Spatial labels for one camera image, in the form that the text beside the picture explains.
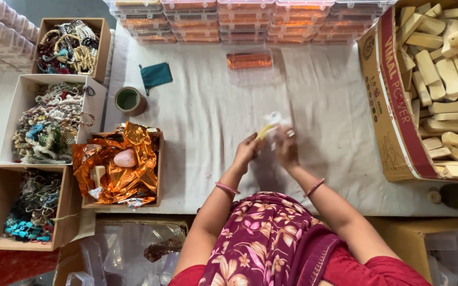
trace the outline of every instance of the bracelet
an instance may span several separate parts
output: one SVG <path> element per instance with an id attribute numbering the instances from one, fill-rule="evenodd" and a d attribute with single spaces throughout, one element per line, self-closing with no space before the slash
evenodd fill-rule
<path id="1" fill-rule="evenodd" d="M 319 188 L 319 186 L 321 186 L 322 183 L 324 183 L 324 180 L 326 178 L 323 178 L 323 179 L 320 179 L 319 182 L 317 182 L 311 189 L 309 192 L 307 192 L 306 194 L 303 195 L 304 198 L 307 198 L 308 196 L 310 196 L 310 194 L 312 194 L 315 189 Z"/>
<path id="2" fill-rule="evenodd" d="M 216 182 L 215 185 L 219 188 L 221 188 L 222 190 L 224 191 L 228 191 L 228 192 L 232 192 L 233 194 L 240 194 L 240 192 L 238 192 L 238 190 L 235 190 L 233 188 L 230 188 L 224 184 L 220 184 L 219 182 Z"/>

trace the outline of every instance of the cardboard box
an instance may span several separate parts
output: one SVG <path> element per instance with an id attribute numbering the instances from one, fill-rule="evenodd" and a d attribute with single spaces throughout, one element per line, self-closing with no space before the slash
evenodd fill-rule
<path id="1" fill-rule="evenodd" d="M 112 134 L 112 132 L 105 132 L 105 133 L 98 133 L 98 134 Z M 156 208 L 160 205 L 160 202 L 162 201 L 162 191 L 161 191 L 161 184 L 160 180 L 162 179 L 161 173 L 162 173 L 162 158 L 163 158 L 163 150 L 164 148 L 164 135 L 163 133 L 160 134 L 160 142 L 158 146 L 158 159 L 157 159 L 157 165 L 158 165 L 158 173 L 157 173 L 157 198 L 154 202 L 150 204 L 143 205 L 140 208 Z M 128 206 L 126 205 L 120 205 L 120 204 L 95 204 L 96 200 L 90 195 L 83 196 L 82 197 L 82 208 L 83 209 L 111 209 L 114 211 L 121 210 L 121 209 L 127 209 Z"/>
<path id="2" fill-rule="evenodd" d="M 161 214 L 142 214 L 142 215 L 123 215 L 123 214 L 98 214 L 97 224 L 124 224 L 135 222 L 137 224 L 175 224 L 178 225 L 186 236 L 195 215 L 161 215 Z M 84 271 L 82 264 L 82 254 L 79 241 L 73 241 L 62 247 L 60 250 L 58 265 L 54 275 L 54 286 L 64 286 L 67 282 L 69 273 Z"/>
<path id="3" fill-rule="evenodd" d="M 378 141 L 383 173 L 390 182 L 414 179 L 457 180 L 438 173 L 427 155 L 412 111 L 404 101 L 404 83 L 398 68 L 395 41 L 395 10 L 404 6 L 440 3 L 456 8 L 454 0 L 399 1 L 359 41 L 360 64 Z"/>
<path id="4" fill-rule="evenodd" d="M 23 243 L 15 238 L 3 238 L 4 224 L 10 212 L 10 208 L 21 192 L 20 173 L 26 172 L 26 168 L 36 168 L 48 172 L 63 174 L 60 197 L 51 243 Z M 78 216 L 81 210 L 81 195 L 77 179 L 73 176 L 71 166 L 65 165 L 0 165 L 0 249 L 1 250 L 33 250 L 53 251 L 58 247 L 69 243 L 79 232 Z"/>
<path id="5" fill-rule="evenodd" d="M 390 248 L 405 263 L 432 284 L 424 237 L 458 230 L 458 218 L 383 218 L 367 217 Z"/>
<path id="6" fill-rule="evenodd" d="M 54 84 L 61 82 L 80 82 L 86 87 L 91 87 L 95 95 L 89 96 L 87 93 L 84 96 L 84 103 L 82 105 L 82 111 L 91 113 L 95 116 L 95 122 L 93 126 L 88 127 L 84 124 L 79 125 L 79 132 L 77 135 L 77 143 L 86 143 L 90 134 L 93 132 L 99 132 L 102 123 L 102 115 L 104 111 L 105 94 L 107 89 L 89 78 L 86 75 L 67 75 L 67 74 L 29 74 L 19 76 L 15 93 L 13 95 L 12 105 L 10 107 L 10 113 L 8 115 L 7 127 L 3 138 L 3 147 L 1 150 L 0 161 L 3 163 L 14 163 L 17 158 L 13 154 L 14 142 L 12 140 L 15 131 L 20 129 L 19 118 L 22 113 L 28 111 L 32 107 L 36 106 L 35 93 L 29 91 L 28 85 L 30 84 Z M 87 115 L 82 116 L 83 120 L 90 122 L 91 118 Z"/>
<path id="7" fill-rule="evenodd" d="M 38 35 L 38 43 L 40 43 L 45 34 L 54 29 L 55 25 L 63 23 L 70 23 L 75 19 L 82 20 L 87 26 L 89 26 L 96 35 L 100 35 L 100 42 L 98 45 L 97 54 L 97 65 L 95 72 L 90 78 L 103 83 L 105 80 L 105 69 L 107 67 L 107 58 L 109 57 L 109 49 L 111 48 L 111 30 L 105 18 L 43 18 L 40 24 L 40 34 Z M 38 50 L 36 50 L 33 57 L 33 68 L 31 69 L 32 74 L 43 74 L 38 68 L 36 62 L 38 62 Z"/>

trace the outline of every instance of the rose quartz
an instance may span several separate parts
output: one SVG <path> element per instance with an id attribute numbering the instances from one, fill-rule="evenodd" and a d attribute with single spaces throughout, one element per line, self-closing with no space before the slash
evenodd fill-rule
<path id="1" fill-rule="evenodd" d="M 135 151 L 130 148 L 120 152 L 114 157 L 114 163 L 120 167 L 133 167 L 137 165 Z"/>

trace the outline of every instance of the tape roll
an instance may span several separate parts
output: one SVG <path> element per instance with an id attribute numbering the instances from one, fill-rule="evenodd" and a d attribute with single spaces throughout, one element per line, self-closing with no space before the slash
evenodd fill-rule
<path id="1" fill-rule="evenodd" d="M 114 105 L 125 115 L 138 116 L 148 107 L 148 101 L 135 88 L 124 87 L 114 96 Z"/>

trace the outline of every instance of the teal drawstring pouch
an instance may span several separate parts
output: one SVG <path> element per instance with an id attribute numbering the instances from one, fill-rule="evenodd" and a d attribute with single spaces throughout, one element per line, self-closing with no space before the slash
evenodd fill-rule
<path id="1" fill-rule="evenodd" d="M 166 62 L 146 68 L 139 65 L 139 68 L 140 76 L 143 78 L 144 89 L 146 89 L 147 96 L 149 96 L 150 88 L 173 81 L 169 65 Z"/>

